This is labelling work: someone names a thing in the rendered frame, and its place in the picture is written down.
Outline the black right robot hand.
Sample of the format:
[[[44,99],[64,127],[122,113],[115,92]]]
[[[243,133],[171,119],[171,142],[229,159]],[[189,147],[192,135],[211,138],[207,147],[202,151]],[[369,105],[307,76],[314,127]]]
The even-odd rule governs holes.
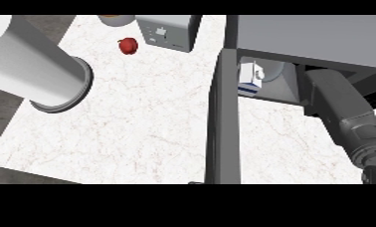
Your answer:
[[[376,184],[376,166],[366,166],[363,169],[361,180],[364,184]]]

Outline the dark grey microwave door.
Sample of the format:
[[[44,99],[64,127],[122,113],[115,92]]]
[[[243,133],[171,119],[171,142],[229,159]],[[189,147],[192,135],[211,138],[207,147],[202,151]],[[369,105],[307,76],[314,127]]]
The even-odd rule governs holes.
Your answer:
[[[204,183],[240,183],[238,58],[230,49],[218,53],[208,92]]]

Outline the white blue milk carton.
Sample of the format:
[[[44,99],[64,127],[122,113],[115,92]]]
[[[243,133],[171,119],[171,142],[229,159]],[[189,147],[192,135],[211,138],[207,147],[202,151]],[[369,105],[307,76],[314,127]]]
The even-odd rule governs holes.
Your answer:
[[[263,67],[257,63],[243,63],[239,66],[238,92],[252,97],[261,89],[263,79]]]

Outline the grey microwave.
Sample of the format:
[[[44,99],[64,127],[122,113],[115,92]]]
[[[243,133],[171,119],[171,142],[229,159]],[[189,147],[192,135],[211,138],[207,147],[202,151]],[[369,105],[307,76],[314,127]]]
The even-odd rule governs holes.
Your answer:
[[[305,107],[305,72],[327,69],[376,111],[375,15],[229,15],[223,46],[264,70],[261,88],[240,86],[242,97]]]

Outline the grey toaster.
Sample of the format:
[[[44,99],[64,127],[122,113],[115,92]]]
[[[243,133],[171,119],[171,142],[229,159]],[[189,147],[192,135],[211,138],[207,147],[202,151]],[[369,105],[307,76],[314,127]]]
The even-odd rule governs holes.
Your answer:
[[[192,51],[201,15],[137,15],[136,20],[149,45]]]

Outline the red apple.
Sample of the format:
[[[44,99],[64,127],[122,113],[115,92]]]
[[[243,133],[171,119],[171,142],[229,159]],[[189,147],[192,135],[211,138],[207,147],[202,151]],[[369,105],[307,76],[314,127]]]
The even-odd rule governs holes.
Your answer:
[[[131,55],[139,49],[139,42],[134,38],[124,38],[118,41],[121,52]]]

